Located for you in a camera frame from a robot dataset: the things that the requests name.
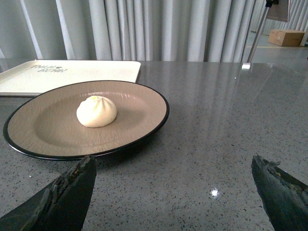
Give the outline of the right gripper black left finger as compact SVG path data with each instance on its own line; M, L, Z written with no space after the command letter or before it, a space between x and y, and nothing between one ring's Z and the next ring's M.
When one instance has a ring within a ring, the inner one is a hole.
M41 191L0 219L2 231L80 231L90 205L96 161L78 161Z

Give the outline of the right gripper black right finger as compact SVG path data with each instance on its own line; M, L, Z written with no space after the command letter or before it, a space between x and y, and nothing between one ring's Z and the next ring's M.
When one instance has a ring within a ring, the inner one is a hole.
M253 156L252 175L263 208L276 231L306 231L308 186L278 165L259 155Z

